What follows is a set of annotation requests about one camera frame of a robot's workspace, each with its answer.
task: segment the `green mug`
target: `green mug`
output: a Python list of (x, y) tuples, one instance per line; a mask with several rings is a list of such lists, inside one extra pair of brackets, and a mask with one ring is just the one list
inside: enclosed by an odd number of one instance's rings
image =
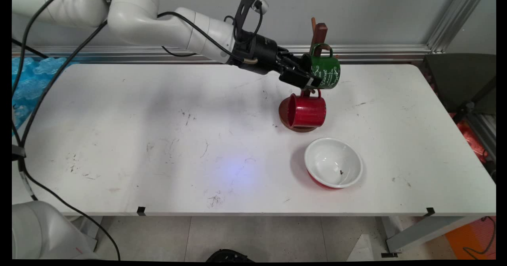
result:
[[(329, 49), (329, 57), (314, 56), (315, 49), (324, 46)], [(319, 89), (332, 89), (340, 79), (340, 62), (333, 57), (333, 49), (325, 43), (313, 44), (310, 52), (311, 74), (320, 79)]]

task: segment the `table leg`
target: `table leg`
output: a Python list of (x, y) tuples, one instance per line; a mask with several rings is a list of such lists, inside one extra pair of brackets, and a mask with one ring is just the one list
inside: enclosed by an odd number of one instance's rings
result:
[(402, 253), (408, 248), (423, 244), (477, 219), (480, 217), (429, 216), (405, 230), (401, 230), (400, 224), (397, 224), (393, 217), (382, 218), (382, 222), (386, 228), (389, 252)]
[[(92, 216), (92, 219), (94, 219), (96, 222), (101, 223), (102, 222), (102, 216)], [(88, 245), (92, 249), (92, 251), (95, 251), (95, 247), (97, 246), (97, 233), (98, 233), (98, 226), (96, 226), (95, 223), (92, 223), (89, 219), (86, 217), (83, 217), (83, 221), (81, 222), (81, 226), (79, 227), (79, 231), (85, 235), (86, 241), (88, 242)]]

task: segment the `black clip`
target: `black clip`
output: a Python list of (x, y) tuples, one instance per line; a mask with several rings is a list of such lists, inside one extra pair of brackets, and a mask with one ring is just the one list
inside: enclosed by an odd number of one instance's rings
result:
[(17, 145), (12, 145), (12, 161), (18, 161), (21, 158), (26, 158), (25, 149)]

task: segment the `mug handle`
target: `mug handle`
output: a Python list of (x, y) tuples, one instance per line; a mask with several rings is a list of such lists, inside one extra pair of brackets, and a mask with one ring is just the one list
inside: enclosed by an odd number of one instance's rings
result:
[[(309, 92), (310, 92), (309, 90), (301, 90), (301, 95), (299, 95), (299, 96), (307, 96), (309, 98), (310, 97)], [(318, 92), (317, 98), (322, 98), (322, 94), (320, 94), (320, 89), (317, 89), (317, 92)]]
[(329, 48), (329, 57), (331, 58), (333, 56), (333, 48), (331, 48), (331, 46), (329, 46), (328, 44), (326, 43), (317, 43), (317, 44), (313, 44), (312, 46), (312, 52), (311, 52), (311, 55), (313, 56), (313, 53), (315, 52), (315, 49), (317, 49), (318, 47), (320, 46), (325, 46), (325, 48)]

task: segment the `black cable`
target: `black cable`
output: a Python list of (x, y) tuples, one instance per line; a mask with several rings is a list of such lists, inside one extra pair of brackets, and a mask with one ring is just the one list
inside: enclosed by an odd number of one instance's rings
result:
[(163, 13), (160, 13), (159, 15), (157, 15), (157, 18), (161, 18), (166, 15), (174, 15), (174, 16), (178, 17), (179, 19), (187, 22), (195, 30), (199, 31), (199, 33), (201, 33), (204, 37), (206, 37), (211, 43), (213, 43), (215, 46), (217, 46), (221, 51), (225, 52), (227, 55), (233, 57), (236, 60), (239, 60), (241, 62), (245, 62), (244, 58), (238, 57), (238, 56), (234, 55), (233, 53), (231, 53), (230, 51), (228, 51), (227, 49), (225, 49), (224, 47), (222, 47), (222, 45), (220, 45), (218, 42), (216, 42), (213, 38), (211, 38), (204, 31), (202, 31), (201, 28), (199, 28), (197, 25), (193, 24), (190, 20), (188, 20), (185, 16), (183, 16), (181, 14), (173, 12), (173, 11), (167, 11), (167, 12), (163, 12)]
[(25, 183), (25, 188), (27, 189), (27, 192), (29, 193), (31, 199), (33, 201), (38, 201), (37, 197), (33, 193), (33, 190), (30, 186), (29, 181), (27, 180), (27, 173), (25, 172), (27, 170), (27, 166), (25, 165), (25, 159), (21, 158), (18, 160), (18, 171), (19, 175), (21, 176), (21, 179), (23, 180), (23, 183)]
[(16, 91), (16, 87), (18, 86), (19, 79), (21, 77), (21, 71), (23, 69), (23, 62), (25, 60), (25, 49), (27, 46), (27, 37), (29, 36), (30, 28), (33, 24), (33, 22), (36, 20), (36, 18), (44, 11), (49, 4), (51, 4), (53, 0), (47, 0), (45, 4), (43, 4), (38, 11), (30, 18), (30, 21), (27, 24), (27, 27), (25, 28), (25, 33), (23, 34), (23, 40), (21, 41), (21, 53), (20, 53), (20, 61), (19, 61), (19, 68), (18, 68), (18, 75), (16, 76), (16, 80), (14, 80), (14, 85), (12, 86), (12, 97), (14, 97), (14, 92)]
[(27, 136), (29, 134), (31, 125), (33, 123), (33, 119), (35, 118), (35, 115), (37, 114), (37, 111), (40, 108), (40, 104), (44, 100), (45, 96), (48, 94), (49, 89), (51, 89), (51, 87), (55, 83), (55, 81), (58, 78), (58, 76), (60, 76), (60, 74), (62, 73), (62, 71), (67, 67), (67, 65), (69, 64), (69, 62), (72, 59), (74, 59), (74, 57), (77, 55), (77, 53), (79, 53), (79, 51), (81, 51), (81, 49), (83, 49), (83, 47), (85, 47), (106, 25), (107, 25), (107, 20), (104, 21), (104, 22), (102, 22), (102, 24), (100, 24), (97, 27), (97, 29), (83, 43), (81, 43), (80, 46), (78, 46), (78, 48), (75, 49), (75, 51), (60, 66), (60, 68), (58, 69), (58, 71), (56, 71), (56, 74), (53, 76), (53, 78), (51, 79), (51, 81), (48, 83), (48, 85), (46, 86), (46, 88), (44, 89), (44, 91), (42, 92), (42, 94), (40, 95), (40, 98), (38, 99), (35, 108), (33, 109), (32, 113), (30, 114), (30, 118), (29, 118), (29, 120), (27, 122), (27, 126), (25, 127), (25, 131), (23, 132), (23, 136), (21, 138), (21, 145), (20, 145), (20, 147), (24, 147), (25, 146), (25, 142), (27, 141)]
[(225, 22), (228, 18), (232, 19), (232, 25), (234, 25), (234, 22), (235, 22), (236, 20), (234, 19), (234, 17), (232, 17), (232, 16), (230, 16), (230, 15), (227, 15), (227, 16), (223, 19), (223, 21)]
[(236, 37), (236, 33), (237, 33), (236, 22), (234, 22), (234, 33), (232, 33), (232, 36), (234, 37), (236, 44), (241, 45), (241, 44), (249, 43), (250, 41), (252, 41), (254, 39), (254, 37), (257, 35), (259, 28), (261, 28), (261, 24), (262, 24), (262, 12), (259, 13), (259, 23), (257, 24), (257, 28), (253, 32), (252, 36), (248, 40), (245, 40), (243, 42), (239, 42), (239, 40)]
[(11, 120), (11, 122), (12, 122), (12, 132), (14, 132), (14, 137), (16, 138), (16, 142), (18, 142), (18, 146), (20, 147), (21, 140), (19, 138), (18, 130), (16, 130), (16, 125), (14, 124), (14, 121)]
[[(19, 47), (21, 47), (21, 46), (22, 46), (22, 43), (21, 43), (20, 41), (15, 40), (15, 39), (14, 39), (14, 38), (12, 38), (12, 37), (11, 37), (11, 40), (12, 40), (12, 42), (13, 42), (14, 44), (18, 45)], [(32, 53), (34, 53), (34, 54), (36, 54), (36, 55), (37, 55), (37, 56), (39, 56), (40, 58), (44, 58), (44, 59), (49, 58), (48, 56), (46, 56), (46, 55), (44, 55), (44, 54), (40, 53), (39, 51), (37, 51), (37, 50), (33, 49), (32, 47), (30, 47), (30, 46), (28, 46), (28, 45), (25, 45), (25, 48), (26, 48), (28, 51), (30, 51), (30, 52), (32, 52)]]
[(260, 10), (260, 13), (259, 13), (259, 22), (257, 24), (257, 28), (255, 29), (255, 31), (253, 32), (252, 36), (248, 39), (248, 40), (245, 40), (243, 42), (239, 42), (239, 40), (237, 39), (237, 27), (236, 27), (236, 19), (234, 19), (234, 17), (230, 16), (230, 15), (227, 15), (223, 21), (225, 22), (228, 18), (232, 19), (232, 25), (234, 26), (234, 31), (232, 33), (232, 36), (234, 37), (234, 40), (236, 41), (236, 44), (238, 45), (241, 45), (241, 44), (245, 44), (245, 43), (249, 43), (250, 41), (252, 41), (254, 39), (254, 37), (257, 35), (257, 32), (259, 31), (259, 28), (261, 28), (261, 24), (262, 24), (262, 9), (261, 9), (261, 6), (262, 4), (259, 4), (259, 10)]
[(116, 245), (116, 242), (114, 241), (114, 239), (112, 239), (111, 235), (109, 235), (109, 232), (107, 232), (107, 230), (105, 230), (105, 228), (103, 226), (100, 225), (100, 223), (96, 222), (96, 220), (92, 219), (89, 215), (85, 214), (84, 212), (78, 210), (77, 208), (69, 205), (66, 201), (64, 201), (61, 197), (59, 197), (57, 194), (55, 194), (55, 192), (53, 192), (52, 190), (50, 190), (49, 188), (47, 188), (46, 186), (44, 186), (43, 184), (37, 182), (35, 179), (33, 179), (31, 177), (31, 175), (27, 172), (27, 169), (25, 168), (24, 169), (24, 172), (26, 174), (26, 176), (30, 179), (30, 181), (32, 181), (34, 184), (38, 185), (39, 187), (43, 188), (44, 190), (46, 190), (47, 192), (49, 192), (50, 194), (52, 194), (54, 197), (56, 197), (59, 201), (61, 201), (61, 203), (63, 203), (65, 206), (67, 206), (68, 208), (70, 208), (71, 210), (75, 211), (75, 212), (78, 212), (80, 215), (86, 217), (87, 219), (89, 219), (90, 221), (92, 221), (92, 223), (95, 223), (96, 226), (98, 226), (98, 228), (100, 228), (107, 237), (109, 237), (109, 239), (111, 240), (112, 244), (114, 245), (114, 248), (116, 249), (116, 255), (118, 256), (118, 261), (121, 261), (120, 259), (120, 250), (118, 249), (118, 245)]
[[(53, 0), (49, 0), (48, 2), (46, 2), (46, 4), (44, 4), (44, 6), (41, 9), (39, 9), (39, 11), (34, 15), (34, 17), (32, 17), (32, 20), (30, 20), (30, 23), (27, 26), (27, 29), (25, 29), (25, 36), (23, 37), (24, 42), (22, 43), (23, 46), (26, 45), (26, 36), (27, 36), (27, 33), (29, 31), (29, 28), (30, 28), (31, 24), (33, 23), (33, 21), (35, 20), (35, 18), (44, 10), (44, 8), (46, 8), (52, 1)], [(188, 20), (187, 18), (185, 18), (183, 15), (181, 15), (179, 13), (176, 13), (176, 12), (173, 12), (173, 11), (167, 11), (165, 13), (160, 13), (159, 15), (157, 15), (157, 18), (166, 16), (166, 15), (174, 15), (176, 17), (179, 17), (183, 21), (187, 22), (190, 26), (192, 26), (194, 29), (196, 29), (197, 31), (199, 31), (199, 33), (201, 33), (204, 37), (206, 37), (215, 46), (217, 46), (219, 49), (221, 49), (222, 51), (224, 51), (225, 53), (227, 53), (229, 56), (233, 57), (234, 59), (239, 60), (241, 62), (247, 62), (246, 60), (250, 60), (253, 63), (254, 60), (240, 58), (240, 57), (235, 56), (234, 54), (232, 54), (230, 51), (228, 51), (227, 49), (225, 49), (224, 47), (222, 47), (218, 42), (216, 42), (213, 38), (211, 38), (208, 34), (206, 34), (202, 29), (200, 29), (199, 27), (197, 27), (190, 20)], [(81, 49), (83, 49), (83, 47), (85, 47), (106, 25), (107, 25), (107, 21), (104, 21), (102, 24), (100, 24), (100, 26), (98, 26), (98, 28), (82, 44), (80, 44), (80, 46), (78, 46), (78, 48), (76, 48), (76, 50), (67, 58), (67, 60), (65, 61), (65, 63), (63, 63), (61, 65), (61, 67), (58, 69), (58, 71), (53, 76), (53, 78), (51, 79), (51, 81), (48, 83), (48, 85), (46, 86), (46, 88), (44, 89), (44, 91), (42, 92), (42, 94), (40, 95), (40, 98), (37, 101), (37, 104), (36, 104), (35, 108), (33, 109), (32, 113), (30, 115), (30, 118), (29, 118), (29, 120), (27, 122), (27, 125), (25, 127), (25, 130), (23, 132), (23, 136), (21, 138), (21, 141), (19, 142), (19, 146), (20, 147), (24, 147), (25, 142), (27, 141), (27, 136), (29, 134), (31, 125), (32, 125), (33, 120), (35, 118), (35, 115), (36, 115), (38, 109), (40, 108), (40, 104), (44, 100), (44, 98), (47, 95), (49, 89), (51, 89), (51, 87), (55, 83), (56, 79), (60, 76), (60, 74), (62, 73), (62, 71), (65, 69), (65, 67), (67, 67), (67, 65), (69, 64), (69, 62), (72, 59), (74, 59), (74, 57), (77, 55), (77, 53), (79, 53), (79, 51), (81, 51)], [(20, 58), (21, 58), (20, 63), (21, 64), (20, 64), (20, 67), (19, 67), (18, 76), (16, 77), (16, 80), (15, 80), (15, 85), (13, 87), (13, 95), (14, 95), (15, 88), (17, 86), (17, 82), (19, 81), (19, 78), (20, 78), (20, 75), (21, 75), (22, 63), (23, 63), (23, 60), (24, 60), (24, 47), (22, 47), (21, 51), (22, 51), (21, 56), (20, 56)], [(25, 162), (24, 162), (24, 158), (20, 159), (20, 161), (18, 163), (18, 168), (20, 168), (20, 172), (24, 172), (24, 174), (26, 174), (27, 178), (29, 178), (33, 183), (35, 183), (39, 187), (43, 188), (44, 190), (46, 190), (47, 192), (49, 192), (50, 194), (52, 194), (53, 196), (55, 196), (59, 201), (61, 201), (64, 205), (66, 205), (70, 209), (78, 212), (79, 214), (83, 215), (87, 219), (90, 219), (93, 223), (96, 224), (96, 226), (98, 226), (102, 231), (104, 231), (104, 233), (107, 235), (107, 237), (109, 237), (109, 239), (111, 240), (111, 242), (114, 244), (114, 248), (116, 249), (116, 254), (118, 255), (118, 260), (120, 260), (120, 251), (118, 249), (118, 246), (116, 245), (116, 242), (114, 241), (114, 239), (112, 239), (111, 235), (109, 235), (109, 233), (99, 223), (97, 223), (94, 219), (92, 219), (90, 216), (88, 216), (84, 212), (82, 212), (82, 211), (78, 210), (77, 208), (74, 208), (73, 206), (69, 205), (61, 197), (59, 197), (57, 194), (55, 194), (52, 190), (50, 190), (49, 188), (47, 188), (43, 184), (41, 184), (38, 181), (36, 181), (35, 179), (33, 179), (31, 177), (31, 175), (28, 173), (28, 170), (27, 170)]]
[(189, 53), (189, 54), (185, 54), (185, 55), (177, 55), (175, 53), (171, 53), (167, 48), (165, 48), (164, 46), (161, 46), (167, 53), (169, 53), (170, 55), (174, 56), (174, 57), (190, 57), (190, 56), (194, 56), (194, 55), (197, 55), (197, 53)]
[[(18, 142), (18, 145), (20, 147), (24, 147), (25, 142), (27, 140), (27, 135), (28, 135), (29, 129), (30, 129), (32, 123), (33, 123), (33, 118), (35, 117), (35, 114), (37, 113), (37, 111), (38, 111), (38, 109), (40, 107), (40, 104), (42, 103), (44, 97), (48, 93), (49, 89), (53, 86), (53, 84), (56, 81), (56, 79), (58, 78), (58, 76), (60, 76), (60, 74), (62, 73), (62, 71), (65, 69), (65, 67), (67, 67), (67, 64), (69, 64), (69, 62), (72, 59), (74, 59), (74, 57), (77, 55), (77, 53), (79, 53), (79, 51), (81, 51), (81, 49), (83, 49), (83, 47), (85, 47), (106, 25), (107, 25), (107, 21), (104, 21), (102, 24), (100, 24), (98, 26), (98, 28), (80, 46), (78, 46), (78, 48), (76, 48), (76, 50), (67, 58), (67, 60), (65, 61), (65, 63), (63, 63), (61, 65), (60, 69), (58, 69), (58, 71), (56, 72), (56, 74), (53, 76), (53, 78), (51, 79), (51, 81), (49, 82), (49, 84), (47, 85), (47, 87), (44, 89), (42, 95), (40, 96), (40, 98), (39, 98), (39, 100), (37, 102), (36, 107), (33, 109), (33, 112), (31, 113), (30, 119), (29, 119), (29, 121), (27, 123), (27, 126), (25, 127), (25, 131), (23, 133), (23, 138), (21, 139), (20, 142)], [(116, 242), (114, 241), (114, 239), (107, 232), (107, 230), (105, 230), (100, 225), (100, 223), (98, 223), (97, 221), (95, 221), (94, 219), (92, 219), (90, 216), (88, 216), (84, 212), (82, 212), (82, 211), (78, 210), (77, 208), (71, 206), (66, 201), (64, 201), (60, 196), (58, 196), (57, 194), (55, 194), (55, 192), (53, 192), (52, 190), (50, 190), (49, 188), (47, 188), (46, 186), (44, 186), (42, 183), (39, 183), (37, 180), (33, 179), (33, 177), (31, 177), (31, 175), (28, 173), (27, 167), (25, 165), (24, 158), (21, 158), (19, 160), (19, 162), (18, 162), (18, 168), (20, 169), (20, 172), (24, 172), (24, 174), (27, 176), (27, 178), (29, 178), (34, 184), (36, 184), (39, 187), (43, 188), (44, 190), (46, 190), (47, 192), (49, 192), (50, 194), (52, 194), (54, 197), (56, 197), (59, 201), (61, 201), (61, 203), (63, 203), (65, 206), (67, 206), (68, 208), (74, 210), (75, 212), (78, 212), (82, 216), (84, 216), (87, 219), (89, 219), (96, 226), (98, 226), (105, 233), (105, 235), (111, 240), (112, 244), (114, 245), (114, 248), (116, 249), (116, 255), (118, 256), (118, 261), (121, 260), (121, 258), (120, 258), (120, 250), (118, 249), (118, 245), (116, 245)]]
[(474, 251), (475, 253), (477, 253), (478, 255), (483, 255), (485, 254), (489, 248), (491, 247), (491, 245), (493, 244), (493, 241), (495, 240), (495, 235), (496, 235), (496, 222), (490, 217), (490, 216), (487, 216), (487, 217), (483, 217), (482, 219), (480, 219), (480, 221), (485, 221), (486, 218), (488, 218), (490, 221), (493, 222), (493, 235), (491, 236), (491, 240), (489, 241), (489, 244), (487, 246), (487, 248), (483, 251), (483, 252), (478, 252), (477, 250), (474, 250), (470, 247), (464, 247), (463, 248), (463, 251), (467, 252), (470, 256), (474, 257), (474, 259), (478, 260), (477, 257), (475, 257), (473, 254), (471, 254), (468, 250), (471, 250), (471, 251)]

